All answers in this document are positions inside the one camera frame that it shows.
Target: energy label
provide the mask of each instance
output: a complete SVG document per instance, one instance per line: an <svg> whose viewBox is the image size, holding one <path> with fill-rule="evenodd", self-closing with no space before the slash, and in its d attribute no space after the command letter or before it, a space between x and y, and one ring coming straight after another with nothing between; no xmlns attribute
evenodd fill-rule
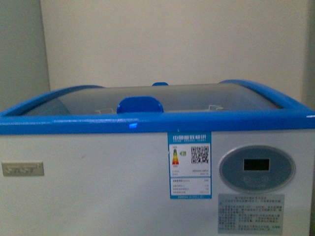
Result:
<svg viewBox="0 0 315 236"><path fill-rule="evenodd" d="M168 133L170 197L212 196L211 133Z"/></svg>

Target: digital display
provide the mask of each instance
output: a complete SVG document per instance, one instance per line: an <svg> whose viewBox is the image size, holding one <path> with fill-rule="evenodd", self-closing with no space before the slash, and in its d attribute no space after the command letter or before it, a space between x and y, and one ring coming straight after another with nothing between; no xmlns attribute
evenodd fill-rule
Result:
<svg viewBox="0 0 315 236"><path fill-rule="evenodd" d="M244 171L268 171L269 159L244 159Z"/></svg>

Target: white sticker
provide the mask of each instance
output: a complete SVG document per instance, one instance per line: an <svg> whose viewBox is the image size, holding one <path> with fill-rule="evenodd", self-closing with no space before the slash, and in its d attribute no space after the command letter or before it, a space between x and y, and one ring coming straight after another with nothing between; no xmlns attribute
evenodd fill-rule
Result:
<svg viewBox="0 0 315 236"><path fill-rule="evenodd" d="M219 194L218 233L282 235L284 194Z"/></svg>
<svg viewBox="0 0 315 236"><path fill-rule="evenodd" d="M169 133L170 197L211 198L211 134Z"/></svg>

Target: curved glass lid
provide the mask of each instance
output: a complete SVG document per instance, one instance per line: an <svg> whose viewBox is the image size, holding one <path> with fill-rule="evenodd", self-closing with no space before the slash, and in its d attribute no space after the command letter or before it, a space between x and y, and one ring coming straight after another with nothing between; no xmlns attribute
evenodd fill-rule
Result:
<svg viewBox="0 0 315 236"><path fill-rule="evenodd" d="M20 116L116 114L118 105L128 97L153 97L165 113L280 108L240 85L207 84L83 89L42 103ZM137 106L137 99L134 103L132 106Z"/></svg>

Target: button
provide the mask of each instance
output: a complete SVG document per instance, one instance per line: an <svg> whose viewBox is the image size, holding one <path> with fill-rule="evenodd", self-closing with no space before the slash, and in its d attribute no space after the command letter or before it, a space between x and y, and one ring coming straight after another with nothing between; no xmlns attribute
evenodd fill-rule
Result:
<svg viewBox="0 0 315 236"><path fill-rule="evenodd" d="M250 183L250 182L251 182L251 177L245 176L245 177L243 178L243 181L244 181L245 183Z"/></svg>
<svg viewBox="0 0 315 236"><path fill-rule="evenodd" d="M268 181L269 181L269 178L267 177L267 176L263 176L263 177L261 177L261 182L263 182L263 183L267 183Z"/></svg>

